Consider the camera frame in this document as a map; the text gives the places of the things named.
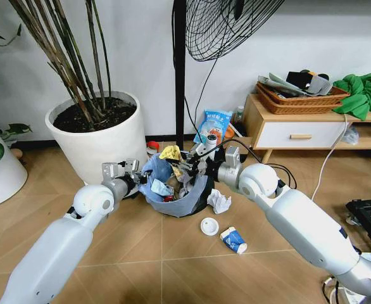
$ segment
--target wicker basket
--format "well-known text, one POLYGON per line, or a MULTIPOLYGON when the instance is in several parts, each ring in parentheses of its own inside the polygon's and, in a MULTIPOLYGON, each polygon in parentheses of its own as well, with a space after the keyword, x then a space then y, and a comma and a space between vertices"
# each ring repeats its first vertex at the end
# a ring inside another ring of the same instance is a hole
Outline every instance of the wicker basket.
POLYGON ((274 93, 267 86, 257 83, 257 86, 266 92, 267 95, 279 105, 285 106, 325 106, 325 105, 336 105, 342 101, 342 99, 349 97, 350 93, 338 88, 333 87, 330 95, 326 96, 315 96, 315 97, 297 97, 297 98, 280 98, 276 93, 274 93))
POLYGON ((270 96, 263 89, 261 89, 259 85, 257 86, 257 90, 261 103, 273 114, 323 114, 331 111, 333 108, 341 106, 341 103, 321 106, 286 106, 272 101, 270 96))

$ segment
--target plastic bottle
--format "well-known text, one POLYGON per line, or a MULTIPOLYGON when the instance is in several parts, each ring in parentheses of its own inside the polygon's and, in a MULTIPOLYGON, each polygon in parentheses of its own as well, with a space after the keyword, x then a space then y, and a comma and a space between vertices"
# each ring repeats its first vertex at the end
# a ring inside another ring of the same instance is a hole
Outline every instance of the plastic bottle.
POLYGON ((238 122, 242 122, 243 111, 244 111, 244 106, 237 107, 236 113, 235 113, 234 124, 237 124, 238 122))
POLYGON ((238 130, 239 133, 242 134, 242 136, 246 136, 246 128, 243 126, 243 123, 242 123, 243 111, 244 111, 244 106, 237 107, 233 125, 236 128, 236 130, 238 130))

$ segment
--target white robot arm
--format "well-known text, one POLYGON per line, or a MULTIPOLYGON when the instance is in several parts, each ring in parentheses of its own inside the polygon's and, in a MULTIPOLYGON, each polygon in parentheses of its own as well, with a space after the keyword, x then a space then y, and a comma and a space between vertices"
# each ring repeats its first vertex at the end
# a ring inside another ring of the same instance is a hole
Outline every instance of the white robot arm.
MULTIPOLYGON (((226 161, 202 157, 198 148, 190 156, 178 166, 210 175, 257 203, 305 260, 329 271, 348 289, 371 296, 371 262, 353 249, 337 222, 302 192, 285 185, 273 168, 258 163, 243 170, 235 147, 227 150, 226 161)), ((146 181, 148 173, 138 172, 138 164, 103 164, 103 184, 79 190, 68 213, 45 230, 11 273, 1 304, 52 301, 90 246, 96 226, 136 184, 146 181)))

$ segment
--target wooden side table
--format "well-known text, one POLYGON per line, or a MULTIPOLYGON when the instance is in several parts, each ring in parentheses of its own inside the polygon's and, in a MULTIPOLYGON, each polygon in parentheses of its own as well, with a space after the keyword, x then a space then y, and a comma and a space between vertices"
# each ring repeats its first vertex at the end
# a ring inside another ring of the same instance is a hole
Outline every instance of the wooden side table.
MULTIPOLYGON (((266 150, 266 163, 275 149, 331 149, 344 128, 343 115, 329 112, 313 115, 275 115, 259 101, 257 94, 246 100, 244 124, 255 150, 266 150)), ((355 124, 358 144, 339 142, 336 149, 371 149, 371 112, 367 120, 347 115, 348 125, 355 124)))

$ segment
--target snack bag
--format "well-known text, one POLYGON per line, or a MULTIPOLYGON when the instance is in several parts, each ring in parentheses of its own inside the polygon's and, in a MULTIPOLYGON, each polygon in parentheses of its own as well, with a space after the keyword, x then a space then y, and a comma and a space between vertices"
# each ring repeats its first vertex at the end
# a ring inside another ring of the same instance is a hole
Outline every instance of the snack bag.
MULTIPOLYGON (((217 144, 220 144, 225 136, 231 117, 231 111, 205 110, 204 121, 198 128, 203 143, 206 142, 206 137, 208 135, 214 134, 217 136, 217 144)), ((199 143, 198 134, 196 134, 194 142, 199 143)))

